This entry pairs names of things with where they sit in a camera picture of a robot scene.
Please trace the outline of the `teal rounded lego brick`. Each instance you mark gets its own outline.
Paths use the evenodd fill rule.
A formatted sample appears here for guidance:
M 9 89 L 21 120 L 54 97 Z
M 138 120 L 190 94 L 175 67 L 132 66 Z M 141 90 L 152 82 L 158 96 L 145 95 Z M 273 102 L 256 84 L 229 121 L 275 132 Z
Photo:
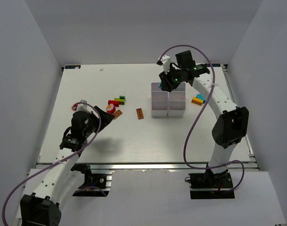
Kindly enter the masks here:
M 201 95 L 201 94 L 197 94 L 196 98 L 200 99 L 203 101 L 203 103 L 205 102 L 205 98 Z

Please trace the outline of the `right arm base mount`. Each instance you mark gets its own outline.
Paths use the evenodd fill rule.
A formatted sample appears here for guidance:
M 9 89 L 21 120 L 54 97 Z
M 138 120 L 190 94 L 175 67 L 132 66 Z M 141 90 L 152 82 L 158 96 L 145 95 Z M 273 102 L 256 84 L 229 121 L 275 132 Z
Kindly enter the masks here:
M 230 173 L 211 180 L 206 173 L 191 173 L 185 177 L 189 183 L 190 198 L 192 200 L 235 199 L 233 182 Z

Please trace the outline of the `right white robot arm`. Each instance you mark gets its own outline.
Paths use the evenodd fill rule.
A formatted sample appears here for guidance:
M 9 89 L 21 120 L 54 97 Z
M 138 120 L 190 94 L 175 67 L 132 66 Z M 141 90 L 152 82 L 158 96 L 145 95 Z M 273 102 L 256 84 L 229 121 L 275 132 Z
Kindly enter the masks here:
M 161 55 L 157 61 L 164 69 L 159 75 L 161 90 L 172 92 L 182 83 L 188 83 L 205 98 L 205 105 L 216 117 L 212 129 L 215 146 L 205 172 L 212 180 L 219 179 L 227 174 L 231 154 L 246 136 L 249 111 L 225 95 L 215 84 L 214 70 L 205 64 L 197 65 L 191 51 L 176 54 L 176 59 L 174 63 L 169 56 Z

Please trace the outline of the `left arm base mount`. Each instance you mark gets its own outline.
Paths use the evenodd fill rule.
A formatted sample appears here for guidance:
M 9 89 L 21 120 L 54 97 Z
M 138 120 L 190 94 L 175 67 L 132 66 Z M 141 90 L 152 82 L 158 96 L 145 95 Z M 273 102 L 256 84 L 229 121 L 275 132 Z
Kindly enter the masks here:
M 86 164 L 75 164 L 71 172 L 80 173 L 81 185 L 79 185 L 72 196 L 82 197 L 107 197 L 110 189 L 110 174 L 92 171 Z

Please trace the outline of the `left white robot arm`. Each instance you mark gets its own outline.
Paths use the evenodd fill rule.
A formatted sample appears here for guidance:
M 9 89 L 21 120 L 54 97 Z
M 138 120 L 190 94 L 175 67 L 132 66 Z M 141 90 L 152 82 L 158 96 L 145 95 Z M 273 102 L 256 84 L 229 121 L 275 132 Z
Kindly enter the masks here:
M 61 220 L 61 210 L 67 200 L 78 191 L 90 189 L 96 183 L 89 165 L 78 160 L 84 149 L 96 135 L 115 118 L 113 114 L 94 106 L 79 102 L 71 125 L 59 145 L 55 161 L 42 169 L 46 176 L 31 194 L 24 194 L 20 201 L 22 225 L 57 226 Z

